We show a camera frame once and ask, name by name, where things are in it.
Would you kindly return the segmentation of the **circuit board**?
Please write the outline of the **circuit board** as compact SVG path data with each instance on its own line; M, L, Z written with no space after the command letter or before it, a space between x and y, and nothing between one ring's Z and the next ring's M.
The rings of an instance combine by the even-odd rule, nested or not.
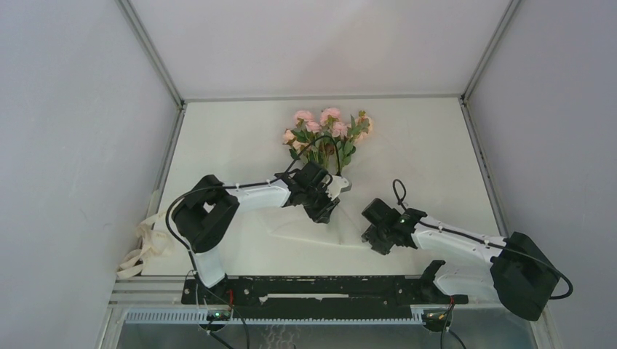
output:
M422 320L425 323L451 321L452 314L449 311L442 312L425 312L422 315Z
M232 313L229 311L213 311L209 312L206 317L207 322L229 321Z

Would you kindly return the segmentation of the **right circuit board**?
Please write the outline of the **right circuit board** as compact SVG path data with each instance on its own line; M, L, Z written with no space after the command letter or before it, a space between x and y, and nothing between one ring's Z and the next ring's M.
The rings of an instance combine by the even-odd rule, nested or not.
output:
M442 312L425 312L422 315L422 320L425 323L451 321L452 314L449 311Z

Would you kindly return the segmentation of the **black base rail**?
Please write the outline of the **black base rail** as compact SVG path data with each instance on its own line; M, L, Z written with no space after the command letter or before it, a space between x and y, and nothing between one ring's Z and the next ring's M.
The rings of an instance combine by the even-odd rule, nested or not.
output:
M424 277L412 276L228 276L206 288L185 280L184 305L222 305L240 316L402 316L414 306L466 304Z

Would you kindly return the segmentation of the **left circuit board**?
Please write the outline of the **left circuit board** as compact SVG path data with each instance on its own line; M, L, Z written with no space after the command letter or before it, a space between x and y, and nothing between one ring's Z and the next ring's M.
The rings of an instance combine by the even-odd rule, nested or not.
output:
M229 311L213 311L209 312L206 317L207 322L229 321L232 313Z

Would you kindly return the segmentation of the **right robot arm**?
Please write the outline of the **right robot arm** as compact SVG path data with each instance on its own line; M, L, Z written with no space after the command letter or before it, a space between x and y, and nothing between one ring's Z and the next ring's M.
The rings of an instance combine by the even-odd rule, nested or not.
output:
M479 300L499 302L514 315L537 321L548 301L569 298L573 282L540 250L531 237L514 232L504 238L457 228L407 207L405 185L392 182L399 205L373 199L362 211L369 227L362 240L379 254L395 246L440 255L418 278L419 297L427 303Z

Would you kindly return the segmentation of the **pink flower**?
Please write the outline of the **pink flower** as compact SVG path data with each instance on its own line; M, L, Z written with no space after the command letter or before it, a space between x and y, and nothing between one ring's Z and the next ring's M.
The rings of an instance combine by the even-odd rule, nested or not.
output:
M327 149L332 158L333 169L338 175L351 163L351 157L356 152L354 136L350 130L351 126L341 121L334 121L329 128L332 138L327 140Z
M289 152L294 160L303 163L318 160L318 150L311 142L316 139L316 134L306 130L287 129L283 134L283 144L289 147Z
M351 118L346 133L340 136L340 145L338 146L342 167L351 163L352 156L357 152L357 144L372 133L373 124L373 120L364 110L360 110L355 118Z

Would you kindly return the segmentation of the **white wrapping paper sheet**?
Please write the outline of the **white wrapping paper sheet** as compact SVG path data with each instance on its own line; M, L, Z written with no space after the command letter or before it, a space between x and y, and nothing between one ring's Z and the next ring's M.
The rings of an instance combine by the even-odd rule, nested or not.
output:
M372 132L362 140L343 176L328 224L316 224L301 206L238 214L220 243L232 276L414 275L433 260L427 251L395 247L388 255L361 240L362 210L375 198L394 206L391 183L400 179L408 206L475 233L498 234L459 101L454 97L266 100L189 103L161 207L205 175L232 184L262 182L284 170L291 157L283 134L297 111L329 107L342 116L365 111Z

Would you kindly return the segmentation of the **cream ribbon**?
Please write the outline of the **cream ribbon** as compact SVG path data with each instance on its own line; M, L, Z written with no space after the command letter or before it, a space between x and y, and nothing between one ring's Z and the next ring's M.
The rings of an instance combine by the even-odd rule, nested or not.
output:
M155 204L161 198L161 190L155 190L148 203L148 216L135 227L138 239L137 249L125 255L116 270L116 278L125 280L139 275L145 262L154 257L169 257L175 249L175 239L166 228L158 229L155 225L164 220L165 212L154 214Z

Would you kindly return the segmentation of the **pink flower two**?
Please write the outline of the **pink flower two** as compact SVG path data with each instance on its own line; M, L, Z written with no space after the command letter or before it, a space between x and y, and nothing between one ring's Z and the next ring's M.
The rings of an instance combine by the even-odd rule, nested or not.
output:
M294 115L295 127L292 129L306 130L316 134L316 139L311 142L311 145L315 145L318 150L318 160L315 161L318 164L325 165L327 160L327 154L323 146L325 145L325 139L317 140L322 136L322 127L317 122L310 111L298 111Z

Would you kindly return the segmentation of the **pink flower one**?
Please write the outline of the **pink flower one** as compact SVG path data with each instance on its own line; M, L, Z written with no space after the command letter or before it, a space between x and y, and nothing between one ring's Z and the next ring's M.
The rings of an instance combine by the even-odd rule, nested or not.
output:
M351 123L351 121L350 122L345 122L343 120L341 111L339 109L337 109L337 108L327 108L327 109L324 109L322 111L319 123L320 123L320 125L322 127L322 135L324 136L323 139L325 139L325 145L323 146L323 148L325 150L325 153L327 154L327 160L325 161L325 165L323 165L323 167L325 167L327 169L329 169L329 168L333 169L333 163L331 162L332 158L329 156L329 152L328 152L328 149L327 149L327 145L328 145L328 141L327 140L332 138L330 133L329 133L329 128L330 128L330 126L332 125L332 123L334 121L341 121L341 122L343 122L345 124L350 124Z

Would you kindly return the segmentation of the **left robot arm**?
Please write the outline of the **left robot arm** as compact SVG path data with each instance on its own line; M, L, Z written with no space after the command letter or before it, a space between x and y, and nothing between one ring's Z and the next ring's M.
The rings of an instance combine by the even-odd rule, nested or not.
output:
M200 282L200 295L217 303L228 291L218 244L237 214L301 206L312 222L327 224L340 195L350 189L348 179L330 174L313 161L300 169L276 173L270 180L249 184L227 185L209 174L170 204L164 221L188 252Z

